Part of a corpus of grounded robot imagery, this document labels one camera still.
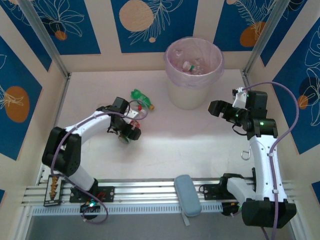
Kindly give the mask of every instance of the white floor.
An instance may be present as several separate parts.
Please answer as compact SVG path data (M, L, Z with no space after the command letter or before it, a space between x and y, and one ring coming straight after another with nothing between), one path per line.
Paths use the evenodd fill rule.
M235 134L231 123L208 112L211 101L233 102L232 89L244 85L240 71L226 70L205 103L195 110L175 107L166 81L162 70L72 73L59 127L83 120L116 97L130 100L135 88L155 106L141 121L139 140L125 145L115 134L103 131L82 146L81 165L97 179L175 178L182 174L217 178L224 173L251 177L253 156L241 159L241 152L249 149L247 138Z

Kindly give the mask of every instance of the black bracket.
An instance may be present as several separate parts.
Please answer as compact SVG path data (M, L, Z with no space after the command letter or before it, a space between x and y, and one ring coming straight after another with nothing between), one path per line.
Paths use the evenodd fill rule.
M115 197L114 186L98 186L96 192L97 194L95 196L98 199L100 199L103 203L113 203ZM71 194L69 199L70 203L86 203L90 200L91 199L87 195L82 194L82 192L78 189L74 187L71 188Z
M204 184L201 185L199 192L204 194L204 200L236 200L229 192L222 191L219 184Z

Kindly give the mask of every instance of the trash can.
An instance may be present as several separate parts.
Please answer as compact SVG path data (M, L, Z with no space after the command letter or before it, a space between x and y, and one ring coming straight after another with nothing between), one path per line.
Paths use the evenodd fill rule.
M164 55L170 101L180 109L202 105L212 84L224 73L224 56L211 42L186 37L172 43Z

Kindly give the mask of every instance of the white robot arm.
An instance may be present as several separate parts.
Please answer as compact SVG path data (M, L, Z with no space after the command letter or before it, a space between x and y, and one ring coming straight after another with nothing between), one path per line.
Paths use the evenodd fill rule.
M81 127L74 130L65 140L56 158L54 170L62 173L81 189L96 195L98 181L90 176L80 164L81 146L88 139L104 129L112 129L114 132L122 134L128 139L137 140L141 135L141 130L134 125L131 125L130 119L114 114L108 115L108 112L113 112L125 114L130 118L137 116L137 111L131 109L127 112L128 106L129 103L126 100L117 97L113 105L98 108L91 116L75 125L66 128L53 128L44 149L42 163L51 167L54 154L62 138L74 129L74 127L79 126L80 123L84 123Z
M242 205L242 219L248 226L271 228L275 217L275 194L278 197L279 216L277 227L282 228L296 214L296 206L288 203L279 171L277 147L270 152L277 140L278 130L274 119L267 116L268 95L261 91L244 92L243 88L232 91L234 103L212 101L208 111L222 118L233 126L246 131L250 151L253 152L256 188L246 184L238 174L225 173L220 179L218 191L232 194ZM270 159L272 159L276 186Z

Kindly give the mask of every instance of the leaf pattern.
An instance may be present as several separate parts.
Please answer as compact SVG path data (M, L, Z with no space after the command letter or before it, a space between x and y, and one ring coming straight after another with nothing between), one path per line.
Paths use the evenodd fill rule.
M13 4L8 0L1 1L5 3L6 7L11 11L15 18L29 26L27 19L18 5ZM85 19L85 16L76 11L69 10L69 1L70 0L33 0L31 3L40 19L46 19L43 24L49 25L53 32L58 28L59 31L67 31L82 37L82 30L77 24L81 23Z
M320 26L312 36L304 64L308 67L306 73L309 77L309 86L303 95L311 102L307 105L311 106L310 125L315 127L320 125Z
M146 4L153 13L153 23L146 30L132 31L129 39L132 39L130 45L143 40L147 41L149 38L157 38L162 31L166 30L166 25L170 26L169 13L176 10L183 3L179 0L177 5L174 2L177 0L147 0Z
M3 66L5 65L6 59L7 59L6 55L0 54L0 69L2 69ZM10 103L23 106L24 104L21 102L22 99L24 99L24 97L14 97L14 96L11 96L10 94L6 93L6 91L0 85L0 110L5 105L9 106Z
M238 7L240 16L245 19L249 26L254 26L260 21L262 13L255 0L238 0L235 5Z
M304 4L305 0L300 1L290 1L288 4L288 7L285 9L284 13L282 14L282 17L284 17L286 20L288 20L289 12L290 11L299 11L302 5Z

